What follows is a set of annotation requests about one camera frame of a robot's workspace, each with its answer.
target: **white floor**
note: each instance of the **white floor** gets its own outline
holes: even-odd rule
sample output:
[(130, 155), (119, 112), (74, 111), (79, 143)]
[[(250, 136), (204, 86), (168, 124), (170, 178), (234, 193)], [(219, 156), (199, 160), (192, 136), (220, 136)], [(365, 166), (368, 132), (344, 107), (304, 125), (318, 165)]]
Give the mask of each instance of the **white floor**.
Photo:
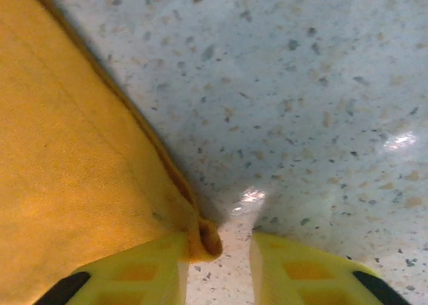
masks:
[(428, 304), (428, 0), (57, 1), (224, 223), (189, 304), (253, 304), (253, 227)]

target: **speckled floor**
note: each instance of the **speckled floor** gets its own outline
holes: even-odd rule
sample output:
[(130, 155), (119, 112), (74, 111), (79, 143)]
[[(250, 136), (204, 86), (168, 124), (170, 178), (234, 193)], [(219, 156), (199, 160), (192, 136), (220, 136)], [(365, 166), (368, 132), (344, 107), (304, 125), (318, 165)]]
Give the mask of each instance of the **speckled floor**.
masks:
[(56, 0), (223, 223), (189, 304), (253, 304), (252, 228), (428, 304), (428, 0)]

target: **floor surface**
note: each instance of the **floor surface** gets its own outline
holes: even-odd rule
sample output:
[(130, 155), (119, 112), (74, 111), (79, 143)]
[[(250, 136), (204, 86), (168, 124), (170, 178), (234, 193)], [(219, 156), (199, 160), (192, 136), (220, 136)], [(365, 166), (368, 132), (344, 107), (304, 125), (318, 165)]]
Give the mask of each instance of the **floor surface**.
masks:
[(223, 224), (189, 304), (253, 304), (253, 228), (428, 304), (428, 0), (56, 1)]

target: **yellow cloth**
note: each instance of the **yellow cloth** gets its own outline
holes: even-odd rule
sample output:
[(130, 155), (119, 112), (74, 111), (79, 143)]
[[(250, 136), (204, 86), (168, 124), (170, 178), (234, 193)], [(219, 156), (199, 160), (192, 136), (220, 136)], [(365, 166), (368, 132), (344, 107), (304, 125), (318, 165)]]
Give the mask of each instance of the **yellow cloth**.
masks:
[(172, 231), (191, 260), (221, 253), (159, 139), (48, 0), (0, 0), (0, 117), (1, 304)]

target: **terrazzo floor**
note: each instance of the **terrazzo floor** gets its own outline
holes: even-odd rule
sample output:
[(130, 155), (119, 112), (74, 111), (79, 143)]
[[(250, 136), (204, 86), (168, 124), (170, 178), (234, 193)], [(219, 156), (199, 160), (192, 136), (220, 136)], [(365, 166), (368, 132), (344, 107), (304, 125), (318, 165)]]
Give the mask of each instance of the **terrazzo floor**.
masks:
[(222, 223), (188, 304), (253, 304), (252, 229), (428, 304), (428, 0), (56, 0)]

